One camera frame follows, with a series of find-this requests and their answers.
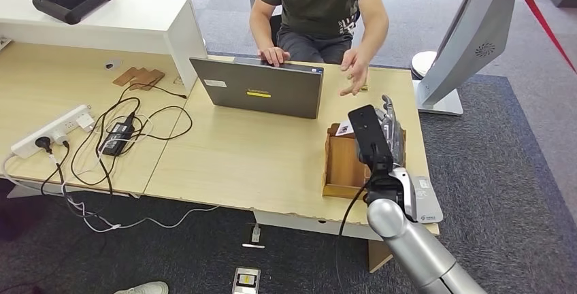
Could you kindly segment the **person's right hand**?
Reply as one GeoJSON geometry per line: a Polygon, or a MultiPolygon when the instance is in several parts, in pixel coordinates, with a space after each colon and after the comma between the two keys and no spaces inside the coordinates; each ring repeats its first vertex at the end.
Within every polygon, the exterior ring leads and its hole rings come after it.
{"type": "Polygon", "coordinates": [[[279,67],[284,64],[286,61],[289,61],[291,56],[290,53],[284,51],[279,47],[270,47],[264,49],[257,50],[257,56],[267,64],[279,67]]]}

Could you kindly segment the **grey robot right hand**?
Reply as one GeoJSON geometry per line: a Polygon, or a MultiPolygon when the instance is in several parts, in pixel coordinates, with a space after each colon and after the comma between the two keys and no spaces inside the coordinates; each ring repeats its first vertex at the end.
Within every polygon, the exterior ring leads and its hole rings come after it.
{"type": "Polygon", "coordinates": [[[376,108],[375,111],[386,142],[389,145],[393,157],[393,165],[395,167],[404,167],[406,162],[405,132],[396,117],[393,100],[388,95],[382,95],[381,98],[383,101],[382,109],[376,108]]]}

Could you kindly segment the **person's left hand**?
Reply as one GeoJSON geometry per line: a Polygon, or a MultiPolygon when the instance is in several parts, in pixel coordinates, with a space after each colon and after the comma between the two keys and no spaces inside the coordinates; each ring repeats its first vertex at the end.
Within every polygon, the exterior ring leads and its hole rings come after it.
{"type": "Polygon", "coordinates": [[[341,70],[347,75],[350,85],[340,91],[340,96],[357,95],[366,85],[370,57],[358,48],[345,51],[341,70]]]}

